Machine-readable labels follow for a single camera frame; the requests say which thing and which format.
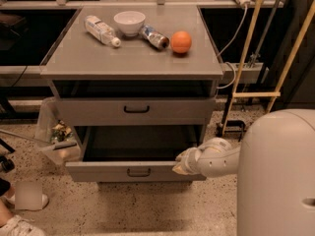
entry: gray cabinet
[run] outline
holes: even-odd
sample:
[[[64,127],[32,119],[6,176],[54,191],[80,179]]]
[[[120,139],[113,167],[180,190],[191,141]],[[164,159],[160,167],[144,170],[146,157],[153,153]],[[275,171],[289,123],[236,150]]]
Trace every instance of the gray cabinet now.
[[[114,49],[84,29],[87,15],[115,27],[113,16],[126,10],[143,12],[168,36],[191,32],[192,48],[179,56],[118,32],[122,45]],[[84,7],[50,56],[41,75],[81,148],[80,159],[66,163],[74,181],[205,179],[172,172],[175,157],[203,141],[222,77],[196,6]]]

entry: shoe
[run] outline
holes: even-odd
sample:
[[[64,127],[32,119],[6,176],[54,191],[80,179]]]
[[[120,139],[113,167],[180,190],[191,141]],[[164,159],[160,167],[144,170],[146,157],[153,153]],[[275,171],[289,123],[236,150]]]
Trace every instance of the shoe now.
[[[43,230],[28,223],[28,220],[18,215],[10,218],[6,225],[0,228],[1,236],[45,236]]]
[[[11,205],[14,205],[14,204],[16,203],[16,196],[15,196],[15,195],[13,195],[10,199],[7,198],[7,197],[5,197],[5,196],[3,196],[3,197],[4,197],[5,200],[6,200],[9,204],[11,204]],[[48,203],[49,203],[49,198],[48,198],[48,196],[45,195],[45,194],[43,194],[43,195],[42,195],[42,208],[47,207]]]

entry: bowl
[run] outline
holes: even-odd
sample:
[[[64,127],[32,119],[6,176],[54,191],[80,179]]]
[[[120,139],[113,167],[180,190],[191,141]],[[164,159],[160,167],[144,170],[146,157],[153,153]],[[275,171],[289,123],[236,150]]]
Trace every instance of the bowl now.
[[[119,30],[127,36],[138,35],[140,28],[145,22],[146,16],[141,12],[127,11],[114,16],[114,21]]]

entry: white bottle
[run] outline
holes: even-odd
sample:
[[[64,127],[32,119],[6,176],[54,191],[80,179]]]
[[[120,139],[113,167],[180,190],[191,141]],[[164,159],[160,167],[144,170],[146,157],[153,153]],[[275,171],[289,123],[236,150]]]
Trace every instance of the white bottle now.
[[[116,37],[115,30],[96,16],[85,18],[85,28],[100,42],[114,47],[120,46],[120,39]]]

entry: orange ball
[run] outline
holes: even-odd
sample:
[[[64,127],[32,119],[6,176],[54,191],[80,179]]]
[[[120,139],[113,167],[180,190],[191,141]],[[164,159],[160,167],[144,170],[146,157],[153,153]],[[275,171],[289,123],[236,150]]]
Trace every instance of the orange ball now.
[[[191,36],[187,31],[177,31],[170,39],[170,47],[174,52],[186,53],[191,47]]]

